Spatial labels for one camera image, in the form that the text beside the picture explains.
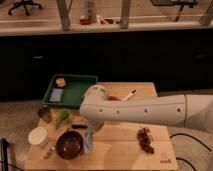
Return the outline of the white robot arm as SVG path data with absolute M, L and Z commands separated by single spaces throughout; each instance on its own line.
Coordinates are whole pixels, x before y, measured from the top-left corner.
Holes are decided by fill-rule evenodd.
M 186 127 L 213 135 L 213 95 L 172 95 L 127 101 L 108 100 L 109 91 L 102 85 L 91 86 L 80 105 L 79 113 L 92 130 L 105 121 L 133 122 Z

